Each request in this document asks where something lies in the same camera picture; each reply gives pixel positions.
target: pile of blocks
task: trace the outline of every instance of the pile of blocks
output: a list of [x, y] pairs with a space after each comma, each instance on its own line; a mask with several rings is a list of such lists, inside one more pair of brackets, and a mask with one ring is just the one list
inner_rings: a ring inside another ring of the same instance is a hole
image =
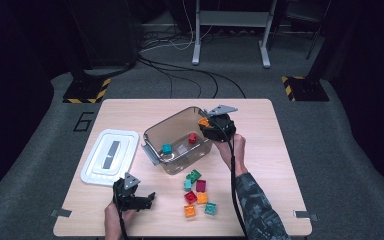
[[[187, 192], [185, 194], [185, 200], [188, 205], [184, 206], [185, 216], [187, 218], [196, 215], [195, 203], [198, 205], [205, 204], [204, 213], [209, 215], [216, 214], [216, 204], [208, 202], [208, 196], [206, 189], [207, 181], [199, 179], [202, 175], [197, 170], [192, 170], [190, 174], [186, 176], [186, 180], [183, 183], [183, 188]], [[192, 185], [196, 183], [196, 194], [192, 190]]]

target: black stand base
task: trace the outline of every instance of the black stand base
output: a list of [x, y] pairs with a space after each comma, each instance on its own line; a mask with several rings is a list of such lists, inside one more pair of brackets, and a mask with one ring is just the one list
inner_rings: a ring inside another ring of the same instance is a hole
[[282, 82], [290, 101], [329, 101], [320, 82], [310, 82], [305, 77], [285, 76]]
[[87, 87], [73, 81], [64, 94], [64, 103], [99, 103], [107, 91], [111, 79], [90, 79]]

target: chair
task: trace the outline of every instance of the chair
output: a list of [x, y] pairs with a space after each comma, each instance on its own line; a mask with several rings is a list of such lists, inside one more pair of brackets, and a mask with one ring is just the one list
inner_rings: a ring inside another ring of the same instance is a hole
[[[283, 11], [282, 19], [292, 23], [307, 25], [316, 29], [313, 33], [313, 43], [311, 44], [310, 51], [308, 52], [307, 59], [310, 58], [314, 45], [320, 34], [326, 14], [329, 11], [331, 0], [327, 3], [323, 0], [300, 0], [288, 1], [285, 10]], [[273, 45], [274, 37], [279, 28], [280, 21], [275, 25], [269, 49]]]

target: transparent plastic bin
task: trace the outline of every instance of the transparent plastic bin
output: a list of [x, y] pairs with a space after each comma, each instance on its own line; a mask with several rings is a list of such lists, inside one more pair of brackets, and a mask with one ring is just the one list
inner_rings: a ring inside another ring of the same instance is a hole
[[[143, 135], [142, 148], [154, 165], [174, 175], [189, 167], [211, 151], [212, 142], [202, 135], [198, 121], [203, 118], [198, 107], [189, 107], [147, 129]], [[189, 135], [196, 134], [195, 143]], [[163, 153], [163, 145], [170, 144], [172, 152]]]

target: light wood surface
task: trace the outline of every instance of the light wood surface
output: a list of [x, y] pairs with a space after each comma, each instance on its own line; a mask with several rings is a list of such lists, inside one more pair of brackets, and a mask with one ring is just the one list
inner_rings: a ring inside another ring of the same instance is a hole
[[[109, 99], [102, 103], [86, 143], [70, 189], [62, 206], [71, 216], [58, 217], [57, 236], [103, 236], [104, 208], [112, 198], [112, 188], [89, 185], [80, 179], [81, 170], [100, 132], [105, 129], [131, 130], [140, 136], [130, 173], [141, 183], [136, 196], [156, 192], [150, 210], [136, 213], [128, 234], [132, 237], [162, 236], [243, 236], [235, 215], [230, 192], [230, 173], [214, 146], [209, 154], [176, 175], [154, 166], [142, 149], [146, 129], [181, 110], [196, 106], [211, 110], [218, 105], [237, 107], [229, 113], [237, 132], [246, 139], [246, 166], [266, 193], [291, 236], [307, 236], [312, 227], [308, 219], [297, 219], [293, 211], [306, 211], [292, 164], [272, 106], [266, 99]], [[183, 181], [193, 169], [207, 181], [208, 200], [217, 204], [215, 216], [184, 216]]]

